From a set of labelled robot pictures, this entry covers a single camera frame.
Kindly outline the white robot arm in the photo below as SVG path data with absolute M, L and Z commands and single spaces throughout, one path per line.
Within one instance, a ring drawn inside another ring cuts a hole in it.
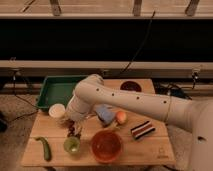
M 116 106 L 190 132 L 187 171 L 213 171 L 213 100 L 113 89 L 104 85 L 100 75 L 92 74 L 75 85 L 65 114 L 82 121 L 96 104 Z

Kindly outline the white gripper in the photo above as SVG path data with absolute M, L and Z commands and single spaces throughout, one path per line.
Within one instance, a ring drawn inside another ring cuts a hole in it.
M 68 136 L 80 136 L 82 129 L 83 129 L 83 123 L 82 122 L 75 122 L 68 118 L 62 118 L 59 121 L 59 124 L 62 128 L 67 129 Z

